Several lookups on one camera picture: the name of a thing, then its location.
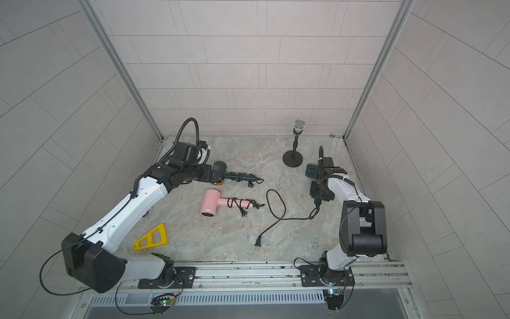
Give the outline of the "green hair dryer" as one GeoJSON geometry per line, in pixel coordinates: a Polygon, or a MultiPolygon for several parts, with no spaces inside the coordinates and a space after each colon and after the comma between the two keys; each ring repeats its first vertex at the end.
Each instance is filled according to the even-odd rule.
{"type": "Polygon", "coordinates": [[[321,178],[321,166],[319,164],[309,163],[305,169],[305,176],[307,178],[311,178],[311,179],[316,179],[316,180],[320,179],[321,178]]]}
{"type": "Polygon", "coordinates": [[[264,180],[255,176],[254,174],[248,173],[236,173],[227,170],[226,163],[222,161],[216,161],[212,168],[220,172],[220,182],[224,182],[227,179],[230,179],[235,182],[248,182],[248,187],[254,187],[254,185],[262,183],[264,180]]]}

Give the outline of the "pink hair dryer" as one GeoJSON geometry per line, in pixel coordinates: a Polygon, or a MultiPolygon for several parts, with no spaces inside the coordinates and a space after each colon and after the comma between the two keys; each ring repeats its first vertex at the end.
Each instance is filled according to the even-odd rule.
{"type": "Polygon", "coordinates": [[[255,208],[253,202],[248,199],[223,198],[219,190],[207,190],[200,209],[200,214],[206,217],[215,217],[219,207],[237,207],[242,216],[247,214],[247,209],[255,208]]]}

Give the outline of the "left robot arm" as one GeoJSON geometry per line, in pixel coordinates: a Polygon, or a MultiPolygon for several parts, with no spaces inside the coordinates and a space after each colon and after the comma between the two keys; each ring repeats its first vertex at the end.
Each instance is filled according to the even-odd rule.
{"type": "Polygon", "coordinates": [[[160,288],[175,281],[174,261],[154,253],[148,257],[118,257],[120,243],[160,199],[184,183],[208,182],[211,148],[204,142],[177,142],[173,153],[155,162],[134,182],[130,193],[99,222],[82,234],[62,241],[62,256],[69,276],[103,293],[127,280],[152,280],[160,288]]]}

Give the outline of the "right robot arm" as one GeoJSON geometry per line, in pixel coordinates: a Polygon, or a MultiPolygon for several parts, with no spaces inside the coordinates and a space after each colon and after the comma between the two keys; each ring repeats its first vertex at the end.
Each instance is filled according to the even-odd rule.
{"type": "Polygon", "coordinates": [[[312,178],[309,193],[318,207],[334,199],[342,202],[339,243],[323,253],[318,276],[325,286],[348,285],[354,263],[387,252],[385,206],[363,195],[331,157],[320,155],[316,164],[307,165],[305,175],[312,178]]]}

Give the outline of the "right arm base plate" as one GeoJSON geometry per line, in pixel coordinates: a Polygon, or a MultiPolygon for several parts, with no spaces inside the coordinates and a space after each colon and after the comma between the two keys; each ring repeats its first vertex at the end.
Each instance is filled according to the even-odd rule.
{"type": "Polygon", "coordinates": [[[353,287],[355,285],[352,270],[332,271],[312,265],[300,265],[298,269],[303,287],[353,287]]]}

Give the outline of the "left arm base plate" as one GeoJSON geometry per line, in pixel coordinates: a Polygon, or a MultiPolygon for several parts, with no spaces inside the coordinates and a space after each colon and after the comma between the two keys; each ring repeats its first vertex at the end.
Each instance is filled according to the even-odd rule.
{"type": "Polygon", "coordinates": [[[195,280],[196,267],[173,267],[166,268],[156,279],[141,279],[139,289],[177,289],[192,288],[195,280]]]}

